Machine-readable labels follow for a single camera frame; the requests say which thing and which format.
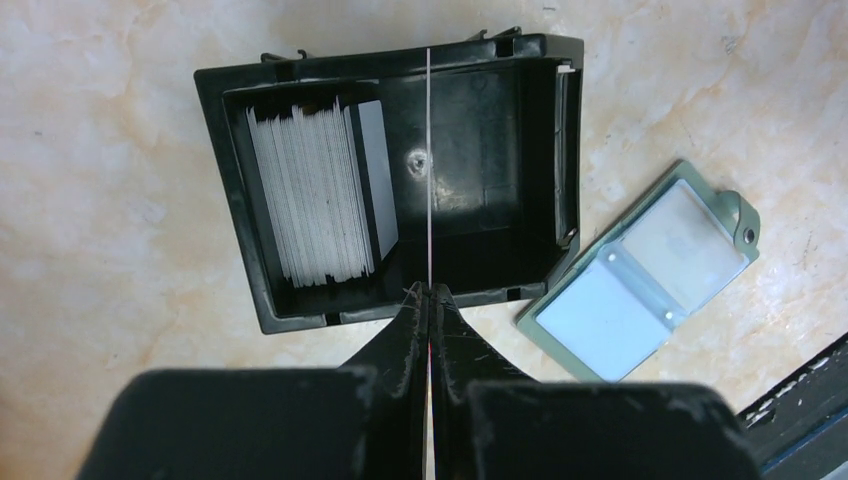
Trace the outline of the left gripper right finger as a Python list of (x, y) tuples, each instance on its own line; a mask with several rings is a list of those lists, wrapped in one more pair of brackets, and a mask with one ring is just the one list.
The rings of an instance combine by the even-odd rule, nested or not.
[(756, 479), (736, 416), (691, 383), (541, 382), (429, 291), (440, 479)]

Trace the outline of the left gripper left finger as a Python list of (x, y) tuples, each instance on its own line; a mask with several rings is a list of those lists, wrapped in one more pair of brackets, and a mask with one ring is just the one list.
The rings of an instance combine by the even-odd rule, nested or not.
[(114, 400), (82, 479), (421, 479), (428, 288), (333, 368), (158, 369)]

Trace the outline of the green card holder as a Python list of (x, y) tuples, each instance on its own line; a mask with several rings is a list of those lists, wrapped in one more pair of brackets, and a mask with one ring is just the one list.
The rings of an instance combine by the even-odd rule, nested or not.
[(739, 192), (677, 160), (516, 327), (576, 380), (618, 382), (758, 259), (760, 231)]

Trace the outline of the black plastic box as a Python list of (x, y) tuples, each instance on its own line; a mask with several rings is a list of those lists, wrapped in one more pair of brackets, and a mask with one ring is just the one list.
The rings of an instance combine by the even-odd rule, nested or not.
[[(431, 48), (433, 281), (461, 307), (535, 299), (579, 250), (583, 40), (519, 28)], [(265, 334), (394, 316), (427, 280), (425, 47), (197, 70), (194, 81)], [(366, 278), (295, 287), (272, 238), (245, 112), (382, 103), (399, 241)]]

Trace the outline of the white magnetic stripe card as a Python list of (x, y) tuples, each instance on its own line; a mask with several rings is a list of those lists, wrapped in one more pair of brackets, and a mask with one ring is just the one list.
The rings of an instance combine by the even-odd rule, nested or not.
[(366, 271), (373, 273), (399, 240), (382, 103), (372, 100), (351, 104), (343, 114), (363, 217)]

